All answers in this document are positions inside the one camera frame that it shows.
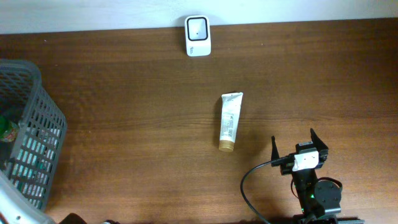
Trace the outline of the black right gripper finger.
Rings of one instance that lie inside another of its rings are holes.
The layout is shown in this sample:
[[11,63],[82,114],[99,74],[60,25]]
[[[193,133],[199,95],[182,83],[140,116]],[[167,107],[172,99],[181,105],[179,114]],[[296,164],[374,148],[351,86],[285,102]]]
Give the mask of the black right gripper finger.
[[313,128],[310,129],[311,139],[318,150],[328,150],[328,146],[317,136]]
[[275,136],[271,137],[271,143],[272,143],[271,166],[275,167],[278,166],[276,160],[280,159],[279,152],[275,142]]

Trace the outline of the white tube with gold cap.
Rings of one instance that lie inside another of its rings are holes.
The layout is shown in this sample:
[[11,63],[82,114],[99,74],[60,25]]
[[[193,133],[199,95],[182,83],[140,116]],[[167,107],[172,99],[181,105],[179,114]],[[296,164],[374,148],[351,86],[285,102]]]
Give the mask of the white tube with gold cap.
[[232,152],[236,142],[243,92],[223,94],[221,99],[222,109],[219,150]]

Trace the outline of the green lidded jar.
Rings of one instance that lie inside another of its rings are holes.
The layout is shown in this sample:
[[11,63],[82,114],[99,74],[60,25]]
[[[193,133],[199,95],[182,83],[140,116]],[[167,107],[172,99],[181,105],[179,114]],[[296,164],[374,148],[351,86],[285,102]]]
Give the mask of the green lidded jar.
[[1,115],[0,120],[0,137],[2,142],[13,142],[19,132],[19,127],[16,123]]

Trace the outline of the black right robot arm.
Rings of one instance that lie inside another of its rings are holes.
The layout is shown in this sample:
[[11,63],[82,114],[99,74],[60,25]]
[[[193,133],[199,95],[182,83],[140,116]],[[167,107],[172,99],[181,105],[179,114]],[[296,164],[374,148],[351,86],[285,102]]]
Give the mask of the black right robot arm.
[[279,167],[282,175],[291,175],[291,191],[296,192],[302,209],[293,217],[294,223],[364,223],[356,217],[338,218],[341,212],[343,184],[330,177],[318,177],[328,158],[328,146],[310,130],[311,140],[295,145],[295,152],[280,157],[275,137],[271,137],[271,166]]

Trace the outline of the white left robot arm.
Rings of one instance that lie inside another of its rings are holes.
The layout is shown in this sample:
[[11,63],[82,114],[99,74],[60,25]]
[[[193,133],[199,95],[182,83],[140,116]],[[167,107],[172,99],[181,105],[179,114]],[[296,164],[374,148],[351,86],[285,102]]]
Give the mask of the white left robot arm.
[[5,223],[55,224],[55,221],[35,208],[1,172],[1,220]]

